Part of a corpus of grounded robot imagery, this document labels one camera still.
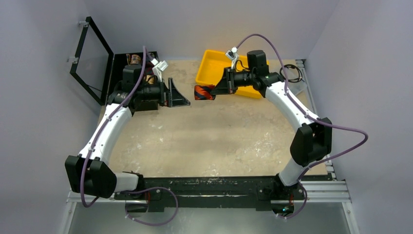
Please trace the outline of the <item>orange navy striped tie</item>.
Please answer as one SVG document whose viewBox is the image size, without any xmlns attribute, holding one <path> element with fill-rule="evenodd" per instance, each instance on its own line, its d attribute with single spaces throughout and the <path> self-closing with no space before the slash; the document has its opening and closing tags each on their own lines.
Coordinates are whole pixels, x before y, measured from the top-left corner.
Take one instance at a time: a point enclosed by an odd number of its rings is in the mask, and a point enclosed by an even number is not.
<svg viewBox="0 0 413 234">
<path fill-rule="evenodd" d="M 194 99 L 195 100 L 214 100 L 215 95 L 211 92 L 215 88 L 214 85 L 195 85 L 194 86 Z"/>
</svg>

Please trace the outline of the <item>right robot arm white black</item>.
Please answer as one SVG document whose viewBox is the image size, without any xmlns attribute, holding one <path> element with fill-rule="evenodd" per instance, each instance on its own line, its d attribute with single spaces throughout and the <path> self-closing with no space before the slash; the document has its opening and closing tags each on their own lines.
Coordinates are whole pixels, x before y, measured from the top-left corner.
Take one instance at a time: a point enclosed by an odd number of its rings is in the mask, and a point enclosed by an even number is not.
<svg viewBox="0 0 413 234">
<path fill-rule="evenodd" d="M 321 161 L 332 148 L 330 119 L 320 119 L 303 105 L 286 86 L 287 80 L 277 72 L 270 72 L 266 54 L 262 50 L 247 53 L 248 69 L 237 71 L 237 48 L 225 54 L 231 60 L 231 67 L 224 69 L 221 80 L 210 91 L 212 96 L 229 95 L 239 87 L 252 86 L 263 98 L 274 104 L 288 120 L 295 131 L 290 146 L 291 159 L 277 174 L 274 194 L 286 198 L 293 191 L 304 171 L 313 162 Z"/>
</svg>

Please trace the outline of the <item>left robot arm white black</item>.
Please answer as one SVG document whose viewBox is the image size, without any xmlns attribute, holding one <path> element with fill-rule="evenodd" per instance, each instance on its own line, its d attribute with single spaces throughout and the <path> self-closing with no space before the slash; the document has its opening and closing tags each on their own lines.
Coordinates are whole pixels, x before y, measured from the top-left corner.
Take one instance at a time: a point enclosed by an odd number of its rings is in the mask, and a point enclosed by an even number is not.
<svg viewBox="0 0 413 234">
<path fill-rule="evenodd" d="M 135 112 L 164 107 L 189 106 L 190 101 L 175 87 L 172 78 L 163 81 L 159 72 L 166 66 L 155 66 L 154 81 L 146 80 L 145 69 L 140 64 L 126 65 L 122 71 L 120 87 L 112 92 L 104 116 L 85 147 L 76 156 L 68 156 L 65 169 L 71 190 L 86 202 L 87 195 L 109 198 L 114 193 L 126 191 L 132 199 L 145 194 L 141 176 L 134 172 L 115 173 L 109 161 L 115 144 Z"/>
</svg>

